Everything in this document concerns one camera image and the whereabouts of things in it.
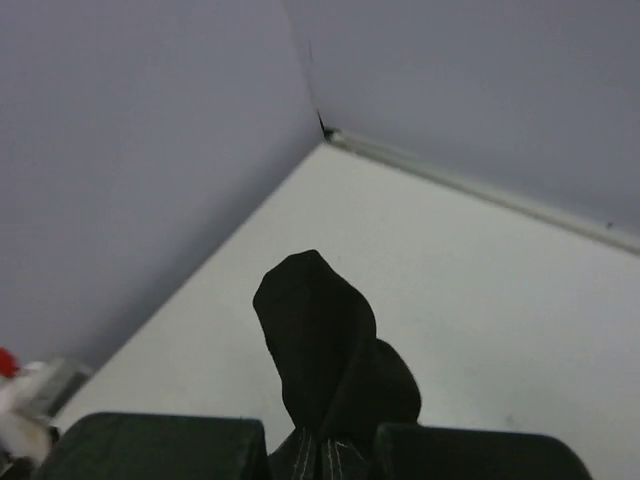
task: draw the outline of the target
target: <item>wall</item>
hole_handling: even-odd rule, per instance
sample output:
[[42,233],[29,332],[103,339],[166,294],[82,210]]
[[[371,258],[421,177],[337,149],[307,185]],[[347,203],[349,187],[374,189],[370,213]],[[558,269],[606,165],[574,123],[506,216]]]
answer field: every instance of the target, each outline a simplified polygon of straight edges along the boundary
[[2,3],[1,345],[101,364],[320,141],[290,34],[276,0]]
[[640,234],[640,5],[285,0],[325,124]]

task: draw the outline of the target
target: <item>table surface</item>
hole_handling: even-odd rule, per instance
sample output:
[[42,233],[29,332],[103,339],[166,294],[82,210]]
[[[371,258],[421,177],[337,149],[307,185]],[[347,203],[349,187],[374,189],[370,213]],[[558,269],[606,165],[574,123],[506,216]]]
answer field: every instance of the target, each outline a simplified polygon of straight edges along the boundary
[[315,248],[412,369],[425,425],[536,432],[595,478],[640,472],[640,259],[323,145],[96,374],[97,411],[242,416],[290,432],[251,300]]

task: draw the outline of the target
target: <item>black cloth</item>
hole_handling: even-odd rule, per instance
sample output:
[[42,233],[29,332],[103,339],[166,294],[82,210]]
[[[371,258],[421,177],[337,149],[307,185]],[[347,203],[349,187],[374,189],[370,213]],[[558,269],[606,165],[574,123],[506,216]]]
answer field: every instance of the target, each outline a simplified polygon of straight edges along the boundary
[[[416,422],[421,399],[411,372],[389,344],[376,338],[375,317],[364,296],[317,251],[291,255],[269,271],[253,305],[297,430],[287,440],[299,445],[288,461],[295,464],[296,456],[306,455],[299,450],[305,435],[313,439],[312,456],[322,456],[323,445],[335,454],[338,446],[329,441],[351,445],[366,457],[380,423]],[[283,455],[276,453],[272,466]],[[324,463],[334,456],[327,453],[320,470],[330,471]]]

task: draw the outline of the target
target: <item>red cap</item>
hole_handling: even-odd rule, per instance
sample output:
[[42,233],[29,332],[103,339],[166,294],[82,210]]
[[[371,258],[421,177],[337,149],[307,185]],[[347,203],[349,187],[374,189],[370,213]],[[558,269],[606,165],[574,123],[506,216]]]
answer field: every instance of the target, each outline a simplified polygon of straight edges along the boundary
[[9,350],[0,347],[0,377],[13,378],[19,370],[16,357]]

